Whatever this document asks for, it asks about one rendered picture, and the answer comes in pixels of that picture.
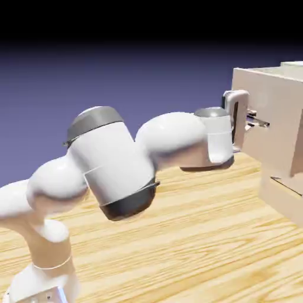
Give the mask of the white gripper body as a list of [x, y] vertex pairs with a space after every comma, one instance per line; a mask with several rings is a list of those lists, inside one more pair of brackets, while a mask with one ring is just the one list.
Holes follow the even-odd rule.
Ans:
[[237, 115], [234, 118], [234, 148], [241, 150], [244, 142], [249, 93], [241, 89], [237, 90], [235, 94], [234, 113]]

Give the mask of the beige drawer front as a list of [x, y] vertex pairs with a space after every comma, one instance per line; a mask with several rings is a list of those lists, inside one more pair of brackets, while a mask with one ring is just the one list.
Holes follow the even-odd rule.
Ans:
[[245, 133], [242, 152], [274, 171], [275, 176], [303, 173], [303, 76], [292, 78], [276, 69], [233, 71], [232, 89], [249, 92], [249, 109], [268, 127]]

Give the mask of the beige wooden cabinet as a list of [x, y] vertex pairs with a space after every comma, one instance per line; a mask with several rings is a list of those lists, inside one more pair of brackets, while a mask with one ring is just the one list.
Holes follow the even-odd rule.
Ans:
[[283, 64], [273, 81], [260, 196], [303, 228], [303, 64]]

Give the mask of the silver metal drawer handle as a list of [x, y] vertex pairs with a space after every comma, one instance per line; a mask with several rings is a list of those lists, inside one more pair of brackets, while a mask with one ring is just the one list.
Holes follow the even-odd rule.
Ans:
[[268, 128], [270, 126], [269, 122], [260, 120], [252, 115], [248, 115], [246, 121], [247, 121], [247, 125], [249, 125], [250, 127]]

